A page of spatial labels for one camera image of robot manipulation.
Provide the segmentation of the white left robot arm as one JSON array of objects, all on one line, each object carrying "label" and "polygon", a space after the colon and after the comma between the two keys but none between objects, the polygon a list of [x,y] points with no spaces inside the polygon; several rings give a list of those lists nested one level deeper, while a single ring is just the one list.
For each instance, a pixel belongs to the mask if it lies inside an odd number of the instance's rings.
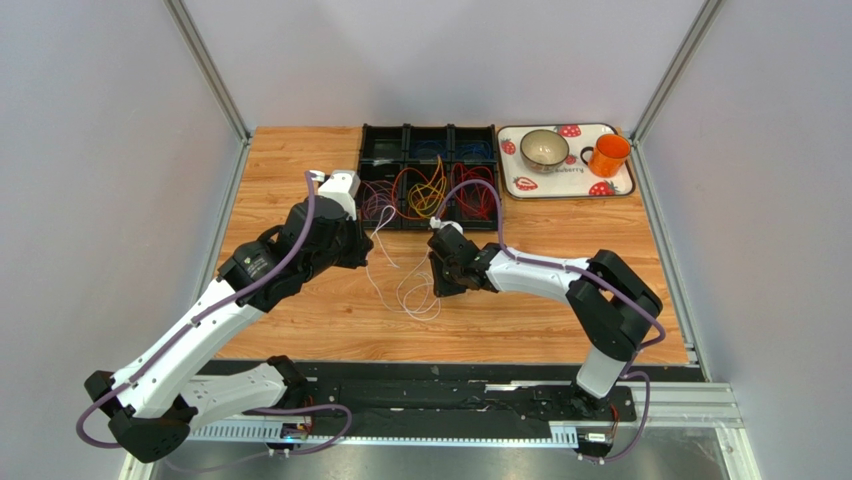
[{"label": "white left robot arm", "polygon": [[197,303],[137,360],[96,371],[78,436],[122,448],[143,463],[170,455],[189,434],[242,413],[308,415],[305,376],[286,356],[243,373],[198,378],[226,343],[331,267],[367,264],[366,236],[350,193],[310,195],[287,221],[238,247]]}]

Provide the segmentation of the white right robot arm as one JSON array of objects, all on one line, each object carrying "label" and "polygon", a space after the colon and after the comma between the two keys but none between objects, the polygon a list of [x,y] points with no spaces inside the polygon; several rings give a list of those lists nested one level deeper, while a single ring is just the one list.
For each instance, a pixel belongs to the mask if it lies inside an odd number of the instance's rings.
[{"label": "white right robot arm", "polygon": [[427,242],[433,292],[438,297],[467,291],[523,293],[567,305],[591,347],[574,381],[578,396],[603,400],[640,351],[647,334],[665,330],[659,296],[616,253],[558,259],[532,255],[500,243],[477,246],[458,228],[435,230]]}]

